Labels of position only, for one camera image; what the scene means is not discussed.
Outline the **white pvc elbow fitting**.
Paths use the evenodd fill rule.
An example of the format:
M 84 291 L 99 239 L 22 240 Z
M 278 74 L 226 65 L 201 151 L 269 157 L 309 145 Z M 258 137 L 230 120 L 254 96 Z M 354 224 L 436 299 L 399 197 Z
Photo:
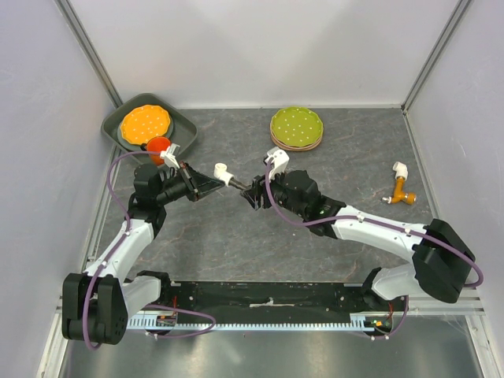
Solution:
M 228 187 L 231 179 L 234 178 L 234 175 L 228 171 L 228 167 L 225 163 L 216 163 L 214 165 L 213 176 L 222 182 L 224 182 L 225 186 Z

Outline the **dark grey metal faucet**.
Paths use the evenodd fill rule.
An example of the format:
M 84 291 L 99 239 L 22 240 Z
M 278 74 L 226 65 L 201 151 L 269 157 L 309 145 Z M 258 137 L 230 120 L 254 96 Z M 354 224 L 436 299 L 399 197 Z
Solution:
M 246 193 L 251 189 L 250 185 L 246 185 L 246 184 L 238 181 L 236 178 L 231 178 L 229 180 L 228 185 L 238 189 L 241 193 Z

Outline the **orange faucet with white elbow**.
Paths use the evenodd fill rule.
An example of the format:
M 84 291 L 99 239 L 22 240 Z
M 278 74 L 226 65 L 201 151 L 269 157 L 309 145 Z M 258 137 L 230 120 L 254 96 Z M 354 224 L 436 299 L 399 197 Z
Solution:
M 392 196 L 382 197 L 381 201 L 387 204 L 399 202 L 404 202 L 407 205 L 414 204 L 417 200 L 417 196 L 413 192 L 406 192 L 404 189 L 409 175 L 407 166 L 397 161 L 393 164 L 392 170 L 395 172 L 395 188 L 393 194 Z

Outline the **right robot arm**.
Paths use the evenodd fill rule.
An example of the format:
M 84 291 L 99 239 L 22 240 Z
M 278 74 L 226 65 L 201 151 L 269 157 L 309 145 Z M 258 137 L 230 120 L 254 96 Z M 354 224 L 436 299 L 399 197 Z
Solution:
M 254 209 L 272 207 L 279 215 L 290 211 L 298 216 L 296 226 L 315 235 L 360 242 L 404 260 L 401 266 L 370 272 L 360 292 L 368 309 L 420 293 L 455 303 L 462 289 L 484 281 L 474 254 L 446 221 L 411 224 L 364 213 L 321 194 L 305 171 L 257 176 L 241 195 Z

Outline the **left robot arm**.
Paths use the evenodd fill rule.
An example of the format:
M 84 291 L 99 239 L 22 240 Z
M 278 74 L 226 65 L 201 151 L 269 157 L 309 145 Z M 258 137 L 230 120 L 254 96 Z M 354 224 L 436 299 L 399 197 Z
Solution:
M 83 341 L 91 349 L 118 344 L 128 321 L 141 309 L 150 305 L 166 309 L 172 304 L 168 273 L 144 270 L 133 281 L 127 280 L 127 274 L 158 236 L 166 205 L 181 198 L 197 202 L 225 183 L 182 162 L 168 171 L 153 164 L 140 165 L 133 185 L 116 237 L 92 265 L 84 272 L 68 274 L 62 285 L 62 335 Z

